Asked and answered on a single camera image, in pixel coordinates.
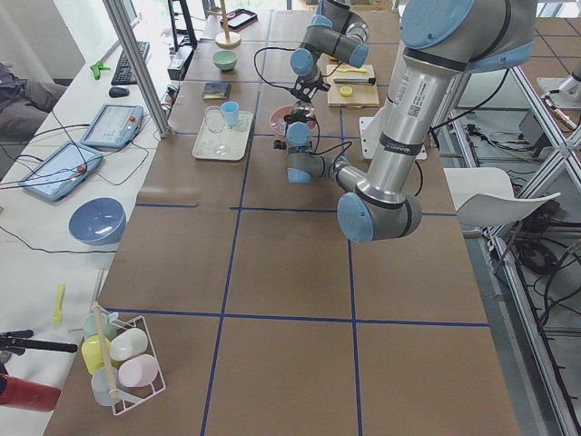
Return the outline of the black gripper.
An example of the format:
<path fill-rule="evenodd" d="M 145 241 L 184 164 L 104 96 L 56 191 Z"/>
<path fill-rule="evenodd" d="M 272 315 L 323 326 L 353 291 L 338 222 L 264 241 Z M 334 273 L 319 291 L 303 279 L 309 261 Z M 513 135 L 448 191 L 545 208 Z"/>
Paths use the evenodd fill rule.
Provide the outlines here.
<path fill-rule="evenodd" d="M 293 95 L 299 102 L 311 103 L 318 91 L 327 93 L 329 91 L 329 84 L 325 82 L 322 76 L 317 76 L 311 79 L 306 77 L 298 77 L 295 81 L 294 86 L 290 90 L 290 94 Z"/>

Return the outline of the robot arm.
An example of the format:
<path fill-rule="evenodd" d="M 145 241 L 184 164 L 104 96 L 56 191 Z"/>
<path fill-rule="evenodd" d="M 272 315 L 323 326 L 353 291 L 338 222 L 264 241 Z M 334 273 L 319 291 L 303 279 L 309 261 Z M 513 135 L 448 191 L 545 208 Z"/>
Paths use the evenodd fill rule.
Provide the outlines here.
<path fill-rule="evenodd" d="M 369 27 L 350 11 L 350 5 L 350 1 L 318 2 L 300 46 L 290 56 L 290 67 L 297 79 L 287 90 L 299 103 L 310 104 L 318 91 L 330 90 L 318 67 L 321 55 L 330 55 L 357 68 L 365 63 L 369 54 Z"/>
<path fill-rule="evenodd" d="M 308 183 L 321 173 L 341 186 L 338 221 L 353 242 L 413 233 L 421 207 L 404 184 L 452 78 L 523 64 L 533 51 L 536 14 L 533 1 L 408 2 L 369 169 L 317 157 L 304 114 L 293 110 L 285 133 L 289 180 Z"/>

